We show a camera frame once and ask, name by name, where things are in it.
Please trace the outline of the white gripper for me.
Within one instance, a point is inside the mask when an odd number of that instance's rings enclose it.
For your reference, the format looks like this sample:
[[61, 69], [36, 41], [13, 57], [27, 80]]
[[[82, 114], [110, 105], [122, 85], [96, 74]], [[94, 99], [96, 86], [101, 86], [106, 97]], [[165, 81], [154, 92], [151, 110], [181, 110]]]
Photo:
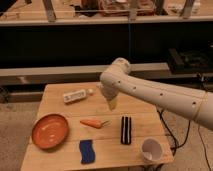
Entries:
[[110, 110], [114, 110], [117, 106], [117, 99], [115, 98], [118, 95], [118, 91], [109, 86], [98, 84], [98, 88], [102, 95], [105, 97]]

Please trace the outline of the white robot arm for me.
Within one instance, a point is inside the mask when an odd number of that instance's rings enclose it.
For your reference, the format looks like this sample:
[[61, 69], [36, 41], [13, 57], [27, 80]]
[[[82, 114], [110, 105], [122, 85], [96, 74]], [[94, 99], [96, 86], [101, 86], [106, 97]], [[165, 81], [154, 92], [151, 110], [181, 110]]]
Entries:
[[107, 101], [119, 92], [164, 108], [213, 131], [213, 93], [130, 76], [131, 64], [116, 58], [100, 75]]

